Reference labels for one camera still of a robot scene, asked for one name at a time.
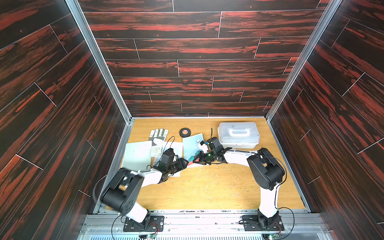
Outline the small teal cover notebook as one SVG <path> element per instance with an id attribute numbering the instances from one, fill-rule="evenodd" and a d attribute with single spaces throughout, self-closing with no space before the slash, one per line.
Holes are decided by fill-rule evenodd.
<path id="1" fill-rule="evenodd" d="M 200 167 L 200 165 L 194 164 L 193 160 L 194 156 L 201 150 L 198 145 L 203 140 L 203 134 L 201 133 L 183 138 L 183 157 L 189 161 L 188 168 Z"/>

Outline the large white spiral notebook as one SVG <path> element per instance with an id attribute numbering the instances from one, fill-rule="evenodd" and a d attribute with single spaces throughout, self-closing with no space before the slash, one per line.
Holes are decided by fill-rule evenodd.
<path id="1" fill-rule="evenodd" d="M 174 153 L 179 158 L 183 157 L 183 143 L 174 142 L 174 143 L 171 144 L 171 142 L 167 143 L 167 141 L 165 141 L 162 144 L 162 152 L 164 152 L 168 148 L 172 148 L 174 150 Z M 155 166 L 159 162 L 159 160 L 160 160 L 160 157 L 154 158 L 154 164 L 153 165 Z M 175 173 L 173 176 L 170 176 L 170 177 L 180 177 L 180 175 L 181 175 L 181 172 L 178 172 L 178 173 Z"/>

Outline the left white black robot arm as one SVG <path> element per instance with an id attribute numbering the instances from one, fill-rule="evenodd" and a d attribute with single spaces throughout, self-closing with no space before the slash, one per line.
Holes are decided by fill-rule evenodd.
<path id="1" fill-rule="evenodd" d="M 136 172 L 119 169 L 101 193 L 100 200 L 142 228 L 147 228 L 150 224 L 150 211 L 137 203 L 141 188 L 167 181 L 173 174 L 186 169 L 188 164 L 188 160 L 177 157 L 174 150 L 169 148 L 158 163 L 148 170 Z"/>

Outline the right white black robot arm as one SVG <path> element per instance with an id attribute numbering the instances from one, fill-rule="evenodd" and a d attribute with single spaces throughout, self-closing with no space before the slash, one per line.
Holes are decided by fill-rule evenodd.
<path id="1" fill-rule="evenodd" d="M 207 142 L 197 141 L 197 146 L 199 151 L 193 159 L 195 164 L 237 164 L 249 167 L 261 188 L 261 202 L 258 209 L 259 228 L 267 230 L 279 221 L 278 193 L 286 170 L 268 149 L 261 148 L 258 151 L 246 152 L 224 148 L 217 138 L 211 138 Z"/>

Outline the black tape roll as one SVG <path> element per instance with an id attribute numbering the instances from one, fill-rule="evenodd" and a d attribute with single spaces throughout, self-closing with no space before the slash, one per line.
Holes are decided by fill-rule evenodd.
<path id="1" fill-rule="evenodd" d="M 191 130 L 189 128 L 182 128 L 179 134 L 182 138 L 187 138 L 191 136 Z"/>

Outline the white grey work glove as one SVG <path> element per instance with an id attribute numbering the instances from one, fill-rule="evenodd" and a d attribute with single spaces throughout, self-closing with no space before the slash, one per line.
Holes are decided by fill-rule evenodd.
<path id="1" fill-rule="evenodd" d="M 168 129 L 163 128 L 151 130 L 149 136 L 149 140 L 152 142 L 151 157 L 157 158 L 162 155 L 165 139 L 168 135 L 168 132 Z"/>

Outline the white plastic storage box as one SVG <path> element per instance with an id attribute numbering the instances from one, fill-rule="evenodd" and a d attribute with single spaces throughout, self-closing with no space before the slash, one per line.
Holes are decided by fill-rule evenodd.
<path id="1" fill-rule="evenodd" d="M 260 138 L 254 122 L 226 122 L 218 127 L 218 139 L 224 148 L 253 149 L 260 143 Z"/>

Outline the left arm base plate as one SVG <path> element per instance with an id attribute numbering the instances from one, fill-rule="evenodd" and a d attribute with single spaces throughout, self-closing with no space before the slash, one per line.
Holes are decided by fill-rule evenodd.
<path id="1" fill-rule="evenodd" d="M 159 215 L 146 217 L 142 223 L 126 218 L 123 232 L 162 232 L 164 230 L 164 221 L 165 217 Z"/>

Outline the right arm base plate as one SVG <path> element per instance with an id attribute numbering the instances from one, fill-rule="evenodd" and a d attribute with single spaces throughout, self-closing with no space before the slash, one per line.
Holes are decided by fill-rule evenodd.
<path id="1" fill-rule="evenodd" d="M 254 231 L 275 231 L 282 232 L 285 227 L 280 215 L 272 218 L 265 218 L 258 215 L 243 215 L 239 221 L 244 226 L 246 232 Z"/>

